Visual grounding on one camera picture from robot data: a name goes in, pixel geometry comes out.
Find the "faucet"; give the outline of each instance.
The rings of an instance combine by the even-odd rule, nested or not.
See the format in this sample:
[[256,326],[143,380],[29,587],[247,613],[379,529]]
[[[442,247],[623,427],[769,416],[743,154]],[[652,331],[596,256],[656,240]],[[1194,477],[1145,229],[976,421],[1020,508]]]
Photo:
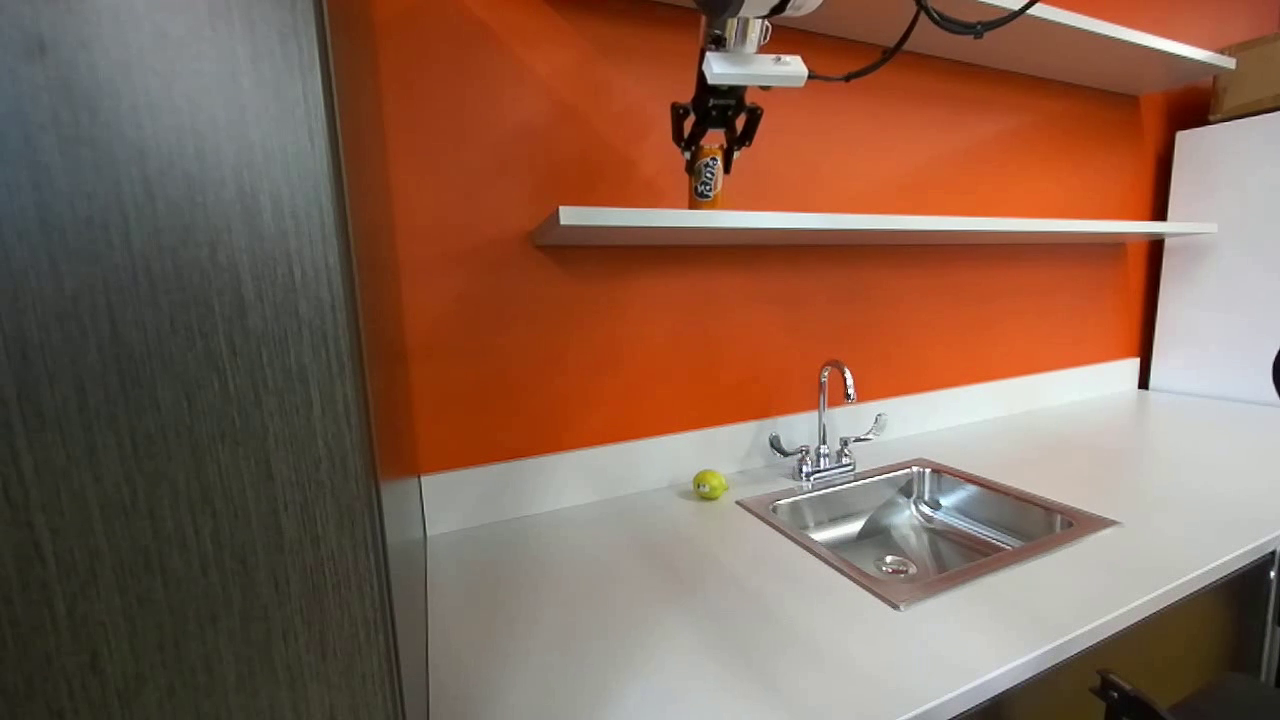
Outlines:
[[855,380],[851,380],[846,364],[843,362],[823,362],[816,367],[816,445],[786,449],[777,434],[769,435],[769,449],[777,456],[796,462],[790,477],[803,488],[851,480],[855,477],[851,445],[867,445],[885,427],[885,416],[875,414],[867,434],[841,435],[841,445],[830,449],[830,416],[826,416],[830,375],[841,380],[843,401],[846,403],[855,401]]

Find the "cable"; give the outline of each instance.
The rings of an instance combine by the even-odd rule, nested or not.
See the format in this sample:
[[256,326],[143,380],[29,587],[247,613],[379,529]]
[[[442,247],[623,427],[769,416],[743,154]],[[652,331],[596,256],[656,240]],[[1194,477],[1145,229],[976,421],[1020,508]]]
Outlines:
[[1041,0],[1023,0],[1020,10],[993,16],[993,19],[959,19],[959,16],[930,10],[930,0],[915,0],[915,10],[928,16],[930,28],[953,31],[953,38],[970,38],[970,42],[983,42],[988,31],[1029,16],[1035,5]]
[[873,63],[851,68],[851,71],[841,71],[841,78],[806,71],[806,82],[851,85],[851,82],[862,82],[862,78],[881,71],[885,63],[892,63],[892,61],[906,47],[906,42],[915,38],[921,16],[924,16],[924,14],[921,14],[921,5],[915,5],[906,28],[905,28]]

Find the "gray cabinet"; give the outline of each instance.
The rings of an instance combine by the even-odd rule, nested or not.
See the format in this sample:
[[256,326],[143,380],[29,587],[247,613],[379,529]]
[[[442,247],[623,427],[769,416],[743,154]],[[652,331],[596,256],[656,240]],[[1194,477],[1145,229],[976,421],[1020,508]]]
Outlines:
[[0,716],[403,716],[315,0],[0,5]]

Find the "faucet handle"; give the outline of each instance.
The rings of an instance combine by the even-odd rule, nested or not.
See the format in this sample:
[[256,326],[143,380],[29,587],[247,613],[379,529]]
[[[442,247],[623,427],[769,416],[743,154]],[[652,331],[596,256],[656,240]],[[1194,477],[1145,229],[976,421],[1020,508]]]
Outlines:
[[769,449],[777,452],[777,456],[796,456],[796,469],[790,469],[790,477],[796,480],[803,480],[806,477],[806,464],[811,464],[811,449],[806,445],[796,445],[796,449],[786,449],[777,434],[769,435]]
[[777,456],[806,456],[806,445],[786,449],[777,434],[769,435],[769,449],[772,449]]
[[885,423],[886,423],[885,414],[875,414],[875,416],[873,416],[873,427],[862,427],[859,435],[841,435],[841,445],[843,445],[843,442],[851,442],[851,445],[873,445],[875,435],[885,435]]

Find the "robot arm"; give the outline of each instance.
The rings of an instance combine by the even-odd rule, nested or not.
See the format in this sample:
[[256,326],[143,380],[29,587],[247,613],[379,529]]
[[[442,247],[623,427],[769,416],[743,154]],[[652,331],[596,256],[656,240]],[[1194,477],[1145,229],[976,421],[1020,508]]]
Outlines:
[[760,55],[772,38],[772,16],[806,16],[823,0],[694,0],[702,16],[701,68],[689,105],[672,105],[672,146],[689,171],[702,166],[708,132],[718,132],[715,171],[730,171],[730,156],[755,141],[762,119],[746,105],[746,87],[800,87],[806,68],[800,55]]

